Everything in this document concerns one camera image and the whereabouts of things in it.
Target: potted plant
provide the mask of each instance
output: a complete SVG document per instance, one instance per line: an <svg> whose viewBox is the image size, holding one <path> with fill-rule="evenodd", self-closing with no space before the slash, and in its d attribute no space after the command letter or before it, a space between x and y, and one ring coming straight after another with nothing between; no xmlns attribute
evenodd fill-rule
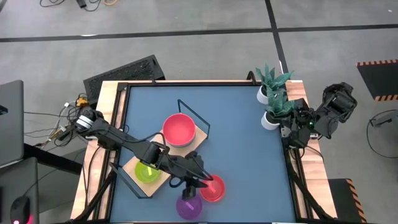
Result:
<svg viewBox="0 0 398 224"><path fill-rule="evenodd" d="M269 67L266 64L266 68L264 71L264 75L262 75L261 70L256 68L256 73L261 79L261 86L259 91L257 92L257 100L267 105L268 104L268 96L267 89L271 89L272 91L277 91L287 80L290 79L293 72L284 73L275 78L275 68L269 71Z"/></svg>
<svg viewBox="0 0 398 224"><path fill-rule="evenodd" d="M283 91L267 89L268 105L261 118L262 126L267 130L274 130L279 126L279 121L287 116L294 107L294 100L287 101Z"/></svg>

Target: wooden board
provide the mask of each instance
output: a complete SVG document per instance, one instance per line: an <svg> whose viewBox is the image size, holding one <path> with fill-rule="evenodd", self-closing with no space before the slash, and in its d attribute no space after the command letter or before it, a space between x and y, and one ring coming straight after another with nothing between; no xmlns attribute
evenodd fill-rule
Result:
<svg viewBox="0 0 398 224"><path fill-rule="evenodd" d="M166 143L166 145L168 147L170 147L170 151L169 154L170 155L175 155L175 156L186 156L188 153L196 150L198 148L198 146L207 138L207 134L202 131L198 126L196 126L196 136L194 138L194 140L191 142L191 144L189 144L186 147L181 147L181 148L177 148L177 147L173 147L171 146L169 143ZM160 142L162 143L162 136L160 135L156 135L154 139L152 139L151 141L156 141L156 142ZM161 171L160 172L160 177L153 183L143 183L142 181L140 181L135 174L135 168L137 163L139 162L139 159L137 159L137 157L133 157L129 162L127 162L126 165L123 166L124 171L127 172L127 174L129 174L129 176L131 177L131 179L138 185L138 187L141 188L141 190L148 196L152 196L157 189L159 189L159 187L170 177L170 174Z"/></svg>
<svg viewBox="0 0 398 224"><path fill-rule="evenodd" d="M149 80L142 80L142 81L121 81L123 83L151 83L152 81ZM230 82L230 83L251 83L251 80L159 80L158 83L197 83L197 82L207 82L207 83L219 83L219 82ZM104 118L106 121L110 122L113 107L114 107L114 100L116 97L116 90L118 87L119 81L106 81L102 84L101 93L99 94L97 110L101 111L104 114ZM286 83L287 88L287 95L290 100L296 100L299 98L304 98L307 101L307 97L304 90L304 84L302 81L288 81ZM119 127L121 121L121 114L123 111L123 105L125 100L125 91L122 91L122 96L119 102L119 108L117 111L116 116L116 127ZM315 149L319 150L318 141L310 142L310 146L314 147ZM88 164L90 163L91 157L96 149L96 142L90 142L89 146L87 146L85 160L84 160L84 168L86 170L86 174L88 171ZM104 150L100 149L95 156L95 160L91 165L91 172L93 175L90 177L90 186L88 189L89 199L94 196L94 194L98 190L99 184L99 176L94 175L94 173L100 173L103 165L103 155ZM316 162L322 161L319 156L310 150L306 150L306 153L303 160L303 169L304 172L309 172L311 174L306 174L307 180L307 187L308 190L313 194L317 202L325 209L325 211L335 217L336 210L334 207L333 199L331 197L329 184L326 180L326 172L325 167L321 166L319 163L317 165ZM296 188L299 209L301 211L302 217L307 217L305 214L305 207L303 203L303 196L300 193L299 189ZM105 217L106 206L108 204L108 191L105 192L102 203L101 209L99 211L99 217ZM84 190L84 181L83 181L83 173L80 175L80 180L78 184L78 188L76 191L75 202L73 204L73 210L70 218L77 217L84 209L85 206L85 190Z"/></svg>
<svg viewBox="0 0 398 224"><path fill-rule="evenodd" d="M290 80L286 82L286 91L289 100L297 100L304 98L308 104L307 96L305 94L304 84L302 81ZM320 147L318 140L310 140L308 145L318 152ZM304 176L307 183L307 189L319 203L319 205L325 210L327 214L332 217L337 217L335 204L331 196L328 178L326 175L325 165L323 164L322 158L314 152L312 149L306 148L305 154L302 157L302 164L304 170ZM303 196L300 189L296 186L296 192L298 195L298 204L300 214L306 218L307 213L305 212L305 205Z"/></svg>

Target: green plant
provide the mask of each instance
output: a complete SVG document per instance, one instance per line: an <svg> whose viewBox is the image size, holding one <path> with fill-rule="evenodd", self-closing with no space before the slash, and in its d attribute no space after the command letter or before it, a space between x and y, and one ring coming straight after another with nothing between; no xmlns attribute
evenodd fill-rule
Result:
<svg viewBox="0 0 398 224"><path fill-rule="evenodd" d="M282 91L267 89L268 105L267 112L271 112L275 117L289 114L294 106L294 100L287 101L287 97Z"/></svg>
<svg viewBox="0 0 398 224"><path fill-rule="evenodd" d="M264 72L265 72L264 75L262 75L260 68L256 68L256 73L261 79L261 85L264 88L267 89L270 88L274 91L276 91L279 87L285 84L285 82L290 79L293 73L293 72L284 73L275 78L275 68L269 71L269 67L267 64Z"/></svg>

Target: purple bowl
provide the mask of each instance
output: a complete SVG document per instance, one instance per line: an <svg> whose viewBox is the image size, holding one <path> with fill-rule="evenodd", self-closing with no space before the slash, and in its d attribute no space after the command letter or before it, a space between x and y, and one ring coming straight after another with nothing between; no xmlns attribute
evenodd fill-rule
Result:
<svg viewBox="0 0 398 224"><path fill-rule="evenodd" d="M181 218L185 220L196 219L200 215L202 209L201 198L197 195L194 198L184 201L180 197L177 200L176 208Z"/></svg>

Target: black floor stripe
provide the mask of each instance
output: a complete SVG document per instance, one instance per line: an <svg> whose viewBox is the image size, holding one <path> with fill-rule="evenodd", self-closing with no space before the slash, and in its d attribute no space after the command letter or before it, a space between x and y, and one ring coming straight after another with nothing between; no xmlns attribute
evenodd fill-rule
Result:
<svg viewBox="0 0 398 224"><path fill-rule="evenodd" d="M398 24L327 26L327 27L291 27L291 28L278 28L278 32L311 32L311 31L368 30L368 29L395 29L395 28L398 28Z"/></svg>
<svg viewBox="0 0 398 224"><path fill-rule="evenodd" d="M282 64L283 72L286 73L286 72L289 72L289 70L287 69L285 53L284 53L284 50L282 47L282 42L280 41L278 28L276 26L276 20L275 20L274 11L272 10L271 0L265 0L265 2L266 2L268 16L269 16L269 22L271 23L272 35L274 36L274 41L275 41L278 58L279 58L280 63Z"/></svg>
<svg viewBox="0 0 398 224"><path fill-rule="evenodd" d="M214 34L258 34L272 32L271 28L247 28L247 29L214 29L214 30L182 30L170 32L141 32L129 34L98 34L98 35L69 35L55 37L11 37L0 38L0 42L37 42L57 40L96 40L96 39L121 39L135 37L172 37L186 35L214 35Z"/></svg>
<svg viewBox="0 0 398 224"><path fill-rule="evenodd" d="M0 12L2 11L2 9L4 8L4 6L6 5L7 0L2 0L0 2Z"/></svg>

